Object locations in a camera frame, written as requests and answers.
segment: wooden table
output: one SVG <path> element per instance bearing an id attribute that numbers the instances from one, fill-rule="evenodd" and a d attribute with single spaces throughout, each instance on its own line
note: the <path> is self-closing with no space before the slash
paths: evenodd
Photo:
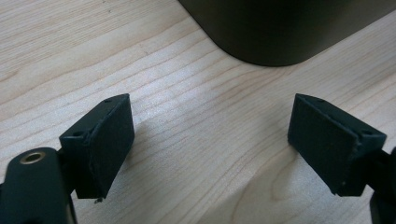
<path id="1" fill-rule="evenodd" d="M 396 146 L 396 12 L 294 66 L 227 55 L 176 0 L 2 1 L 0 160 L 131 94 L 136 138 L 102 203 L 79 223 L 371 223 L 289 146 L 296 92 L 323 98 Z"/>

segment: wood grain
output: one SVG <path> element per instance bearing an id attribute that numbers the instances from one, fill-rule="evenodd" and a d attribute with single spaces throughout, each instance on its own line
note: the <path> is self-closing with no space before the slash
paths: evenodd
<path id="1" fill-rule="evenodd" d="M 396 12 L 294 66 L 225 54 L 176 0 L 2 1 L 0 176 L 109 96 L 129 92 L 136 138 L 79 223 L 371 223 L 287 142 L 296 92 L 334 103 L 396 146 Z"/>

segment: light wood surface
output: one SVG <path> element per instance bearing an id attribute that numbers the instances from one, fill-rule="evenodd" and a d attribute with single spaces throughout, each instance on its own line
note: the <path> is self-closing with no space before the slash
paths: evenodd
<path id="1" fill-rule="evenodd" d="M 371 223 L 367 188 L 340 198 L 288 145 L 296 92 L 396 146 L 396 12 L 294 66 L 220 50 L 176 0 L 1 1 L 0 176 L 103 99 L 128 92 L 132 152 L 79 223 Z"/>

